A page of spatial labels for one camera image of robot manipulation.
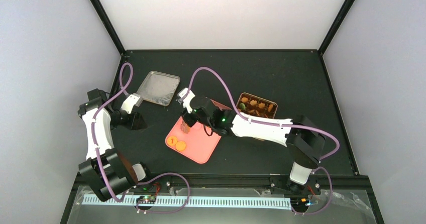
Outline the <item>silver metal tin lid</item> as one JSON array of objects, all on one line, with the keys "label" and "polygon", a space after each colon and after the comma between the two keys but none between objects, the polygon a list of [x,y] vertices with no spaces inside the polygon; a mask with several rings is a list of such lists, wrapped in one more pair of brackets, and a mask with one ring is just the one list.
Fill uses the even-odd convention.
[{"label": "silver metal tin lid", "polygon": [[179,76],[158,71],[149,72],[136,92],[136,94],[140,96],[136,106],[140,106],[143,101],[161,106],[168,106],[172,101],[179,83]]}]

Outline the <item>metal tongs white handles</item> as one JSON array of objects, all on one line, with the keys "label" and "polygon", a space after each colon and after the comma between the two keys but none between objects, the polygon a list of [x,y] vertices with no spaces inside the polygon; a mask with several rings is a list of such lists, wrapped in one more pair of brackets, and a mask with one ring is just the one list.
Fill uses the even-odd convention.
[{"label": "metal tongs white handles", "polygon": [[180,130],[184,133],[184,134],[188,134],[190,132],[191,127],[189,127],[185,122],[182,122],[180,125]]}]

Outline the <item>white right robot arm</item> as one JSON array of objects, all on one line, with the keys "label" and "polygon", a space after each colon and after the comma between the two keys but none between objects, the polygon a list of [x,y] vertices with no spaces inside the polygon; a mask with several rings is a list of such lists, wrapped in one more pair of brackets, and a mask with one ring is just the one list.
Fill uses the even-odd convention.
[{"label": "white right robot arm", "polygon": [[219,136],[250,137],[287,147],[293,165],[286,179],[287,189],[300,193],[311,172],[318,168],[326,137],[317,129],[302,125],[299,119],[265,119],[236,110],[220,109],[207,97],[181,97],[181,116],[192,127],[200,123]]}]

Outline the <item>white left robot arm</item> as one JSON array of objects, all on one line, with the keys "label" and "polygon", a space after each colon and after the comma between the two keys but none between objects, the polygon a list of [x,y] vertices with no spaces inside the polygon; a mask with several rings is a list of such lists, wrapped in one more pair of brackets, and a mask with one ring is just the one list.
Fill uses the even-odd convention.
[{"label": "white left robot arm", "polygon": [[118,195],[145,179],[149,170],[142,162],[131,164],[114,147],[111,131],[117,126],[129,130],[147,127],[142,115],[133,110],[142,99],[136,93],[130,94],[120,109],[113,109],[105,91],[96,88],[87,96],[88,102],[78,110],[88,138],[86,160],[78,165],[79,173],[100,201],[120,201]]}]

